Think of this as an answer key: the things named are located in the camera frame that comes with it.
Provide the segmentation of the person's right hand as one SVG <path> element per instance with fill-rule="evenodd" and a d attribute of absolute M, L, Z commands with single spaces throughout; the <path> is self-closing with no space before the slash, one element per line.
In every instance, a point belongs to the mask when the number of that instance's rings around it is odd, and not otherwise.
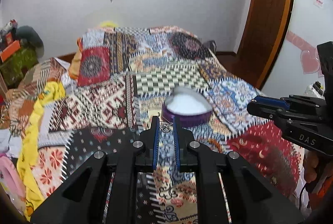
<path fill-rule="evenodd" d="M 319 159 L 317 153 L 315 151 L 308 151 L 303 161 L 304 179 L 306 183 L 311 183 L 316 179 L 317 173 L 315 169 L 318 165 L 318 162 Z"/>

